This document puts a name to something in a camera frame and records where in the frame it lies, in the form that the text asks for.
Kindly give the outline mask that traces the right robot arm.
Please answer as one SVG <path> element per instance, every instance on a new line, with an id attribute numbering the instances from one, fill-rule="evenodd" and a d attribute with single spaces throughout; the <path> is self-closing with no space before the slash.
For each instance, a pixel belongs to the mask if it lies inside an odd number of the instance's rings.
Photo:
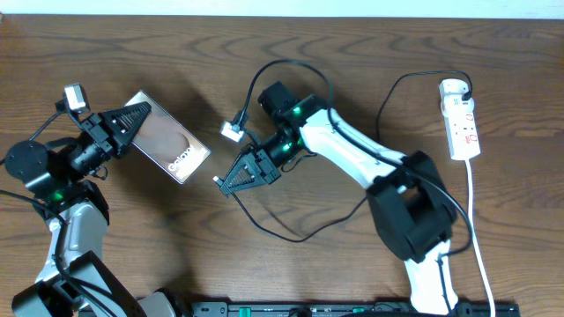
<path id="1" fill-rule="evenodd" d="M 245 146 L 227 174 L 215 177 L 220 191 L 234 195 L 270 185 L 300 151 L 328 159 L 365 189 L 380 239 L 404 262 L 412 307 L 419 313 L 451 313 L 458 296 L 446 255 L 456 207 L 432 159 L 378 144 L 344 122 L 327 101 L 315 95 L 300 100 L 280 82 L 263 90 L 258 102 L 275 133 Z"/>

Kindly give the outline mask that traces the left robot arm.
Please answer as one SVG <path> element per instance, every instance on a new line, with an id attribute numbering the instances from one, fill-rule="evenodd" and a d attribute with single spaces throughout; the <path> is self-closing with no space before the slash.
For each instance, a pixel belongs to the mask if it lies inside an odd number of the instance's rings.
<path id="1" fill-rule="evenodd" d="M 174 296 L 158 289 L 135 299 L 101 260 L 109 226 L 108 203 L 89 181 L 111 159 L 127 154 L 152 111 L 148 102 L 91 114 L 79 120 L 65 101 L 77 137 L 41 144 L 33 137 L 14 144 L 3 159 L 12 177 L 33 193 L 28 202 L 51 233 L 48 257 L 33 285 L 15 295 L 17 316 L 183 316 Z"/>

